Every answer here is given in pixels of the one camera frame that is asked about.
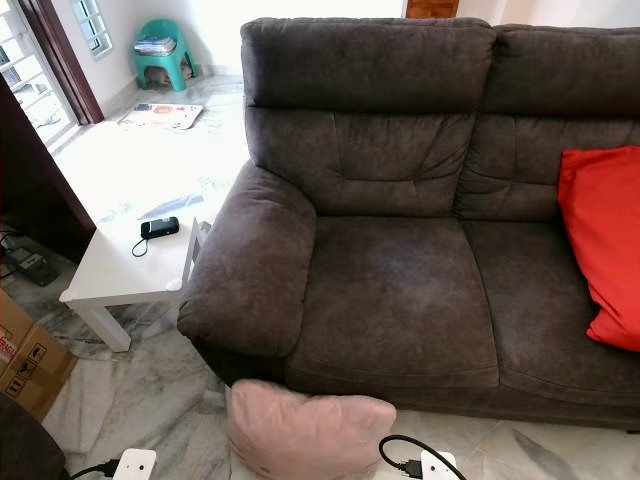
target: plastic stool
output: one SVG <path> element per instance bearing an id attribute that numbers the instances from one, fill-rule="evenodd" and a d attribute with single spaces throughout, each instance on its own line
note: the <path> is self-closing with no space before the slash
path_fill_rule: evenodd
<path id="1" fill-rule="evenodd" d="M 177 92 L 185 90 L 187 88 L 187 84 L 182 76 L 182 59 L 185 56 L 187 57 L 187 63 L 191 67 L 194 77 L 198 76 L 198 72 L 196 70 L 195 63 L 193 62 L 191 50 L 189 50 L 189 47 L 187 46 L 187 42 L 180 31 L 180 27 L 178 27 L 176 22 L 173 20 L 151 20 L 142 27 L 142 30 L 140 30 L 140 33 L 138 34 L 138 39 L 143 36 L 154 36 L 159 38 L 171 37 L 176 42 L 176 48 L 170 55 L 166 56 L 140 55 L 135 50 L 133 51 L 133 60 L 136 64 L 136 71 L 138 73 L 138 82 L 140 83 L 140 86 L 145 90 L 149 88 L 147 80 L 144 77 L 144 72 L 147 67 L 162 67 L 169 75 L 173 89 Z"/>

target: cardboard box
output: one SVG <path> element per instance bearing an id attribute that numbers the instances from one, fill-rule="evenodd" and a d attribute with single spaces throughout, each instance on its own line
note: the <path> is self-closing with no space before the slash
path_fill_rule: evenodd
<path id="1" fill-rule="evenodd" d="M 0 392 L 41 421 L 76 357 L 0 290 Z"/>

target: window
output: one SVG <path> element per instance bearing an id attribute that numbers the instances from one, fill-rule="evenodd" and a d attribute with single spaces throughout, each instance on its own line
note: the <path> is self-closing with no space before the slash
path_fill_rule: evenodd
<path id="1" fill-rule="evenodd" d="M 9 63 L 9 57 L 7 53 L 4 51 L 4 48 L 0 47 L 0 67 Z M 2 76 L 5 81 L 9 85 L 9 87 L 13 87 L 16 83 L 20 83 L 20 76 L 14 67 L 9 67 L 8 70 L 2 72 Z"/>
<path id="2" fill-rule="evenodd" d="M 96 1 L 79 0 L 72 4 L 72 8 L 91 54 L 99 57 L 109 51 L 111 39 Z"/>

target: seat cushion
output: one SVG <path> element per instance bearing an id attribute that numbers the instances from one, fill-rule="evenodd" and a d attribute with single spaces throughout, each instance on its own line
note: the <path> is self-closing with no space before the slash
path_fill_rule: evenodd
<path id="1" fill-rule="evenodd" d="M 485 294 L 454 219 L 319 217 L 302 323 L 287 359 L 298 376 L 363 391 L 497 384 Z"/>
<path id="2" fill-rule="evenodd" d="M 463 224 L 491 307 L 500 382 L 543 397 L 640 406 L 635 353 L 589 339 L 596 314 L 561 226 Z"/>

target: marble floor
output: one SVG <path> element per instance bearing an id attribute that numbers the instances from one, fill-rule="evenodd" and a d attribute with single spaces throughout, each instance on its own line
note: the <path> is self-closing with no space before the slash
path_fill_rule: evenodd
<path id="1" fill-rule="evenodd" d="M 26 246 L 42 251 L 60 277 L 41 288 L 12 275 L 2 288 L 79 357 L 43 422 L 64 450 L 69 471 L 137 447 L 158 452 L 160 480 L 256 480 L 229 453 L 224 385 L 177 331 L 177 309 L 111 308 L 133 340 L 129 352 L 114 354 L 57 301 L 75 265 L 38 245 Z M 619 430 L 400 411 L 393 432 L 453 453 L 469 480 L 640 478 L 640 435 Z M 392 443 L 389 452 L 418 458 L 409 445 Z M 382 463 L 373 476 L 396 478 L 399 473 Z"/>
<path id="2" fill-rule="evenodd" d="M 115 112 L 82 127 L 54 152 L 55 161 L 97 223 L 158 218 L 170 213 L 207 216 L 219 209 L 249 158 L 244 137 L 242 79 L 201 76 L 188 88 L 127 89 Z M 119 125 L 138 103 L 203 105 L 188 130 Z"/>
<path id="3" fill-rule="evenodd" d="M 117 124 L 126 108 L 143 101 L 201 103 L 206 110 L 184 132 Z M 84 130 L 56 161 L 96 220 L 138 218 L 163 202 L 199 193 L 205 201 L 192 207 L 207 218 L 248 156 L 241 103 L 238 79 L 196 79 L 180 93 L 138 91 L 123 99 L 118 114 Z M 140 194 L 140 179 L 163 193 Z M 224 385 L 177 331 L 176 308 L 110 308 L 132 337 L 129 352 L 114 354 L 58 302 L 75 265 L 26 246 L 43 252 L 60 277 L 41 288 L 16 274 L 2 288 L 79 357 L 43 422 L 64 450 L 69 471 L 138 447 L 158 452 L 157 479 L 255 480 L 229 453 Z M 453 453 L 469 480 L 640 479 L 640 435 L 618 430 L 400 411 L 393 431 Z M 402 444 L 389 451 L 398 459 L 418 458 L 416 449 Z M 401 475 L 381 463 L 373 478 Z"/>

